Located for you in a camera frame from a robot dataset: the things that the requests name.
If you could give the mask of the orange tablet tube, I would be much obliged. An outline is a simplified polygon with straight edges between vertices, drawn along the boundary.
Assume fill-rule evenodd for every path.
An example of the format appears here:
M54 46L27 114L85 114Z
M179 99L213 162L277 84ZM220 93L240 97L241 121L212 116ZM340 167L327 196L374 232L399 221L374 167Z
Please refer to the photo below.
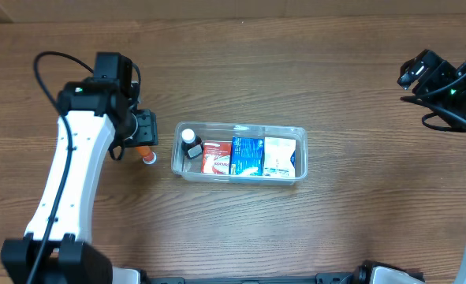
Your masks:
M140 154L143 162L147 165L154 164L157 160L157 155L151 150L149 146L139 146L136 150Z

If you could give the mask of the red white medicine box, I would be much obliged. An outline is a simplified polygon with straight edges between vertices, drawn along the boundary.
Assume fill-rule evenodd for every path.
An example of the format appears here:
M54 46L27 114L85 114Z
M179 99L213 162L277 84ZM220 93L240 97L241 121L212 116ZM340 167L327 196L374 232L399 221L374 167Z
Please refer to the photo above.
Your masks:
M203 143L203 174L229 174L232 144L228 141L205 140Z

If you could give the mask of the white blue Hansaplast box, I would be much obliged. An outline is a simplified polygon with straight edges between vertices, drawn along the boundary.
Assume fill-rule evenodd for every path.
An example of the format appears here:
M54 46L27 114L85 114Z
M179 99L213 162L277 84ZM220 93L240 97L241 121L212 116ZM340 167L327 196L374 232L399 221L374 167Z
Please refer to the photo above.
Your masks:
M294 139L265 137L263 176L294 178L296 176L296 141Z

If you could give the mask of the clear plastic container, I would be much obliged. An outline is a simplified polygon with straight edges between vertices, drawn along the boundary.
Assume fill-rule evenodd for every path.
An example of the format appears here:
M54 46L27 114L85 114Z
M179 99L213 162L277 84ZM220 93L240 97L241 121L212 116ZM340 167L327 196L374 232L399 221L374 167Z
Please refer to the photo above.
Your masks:
M292 185L308 175L308 135L292 126L183 121L171 166L187 181Z

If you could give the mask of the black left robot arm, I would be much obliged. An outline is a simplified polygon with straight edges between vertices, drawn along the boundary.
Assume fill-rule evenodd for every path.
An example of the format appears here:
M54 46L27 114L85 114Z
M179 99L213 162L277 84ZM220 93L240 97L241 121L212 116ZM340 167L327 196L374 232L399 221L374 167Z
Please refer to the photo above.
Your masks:
M14 283L147 283L145 271L115 267L91 244L91 219L104 159L114 149L157 143L155 116L139 110L140 83L88 78L56 99L58 140L47 184L21 239L1 261Z

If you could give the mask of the dark syrup bottle white cap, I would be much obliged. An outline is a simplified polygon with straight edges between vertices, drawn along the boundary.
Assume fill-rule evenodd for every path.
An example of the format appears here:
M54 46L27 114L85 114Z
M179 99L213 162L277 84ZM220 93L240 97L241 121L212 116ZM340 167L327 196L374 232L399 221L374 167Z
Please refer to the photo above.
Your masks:
M188 159L194 159L203 153L203 141L192 129L181 132L181 148Z

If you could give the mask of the blue cough medicine box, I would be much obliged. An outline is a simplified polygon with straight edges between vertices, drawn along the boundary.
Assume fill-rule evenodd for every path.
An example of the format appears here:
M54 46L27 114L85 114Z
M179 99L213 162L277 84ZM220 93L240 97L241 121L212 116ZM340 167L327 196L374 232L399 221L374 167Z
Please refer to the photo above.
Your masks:
M234 137L230 155L230 175L261 176L263 174L264 139Z

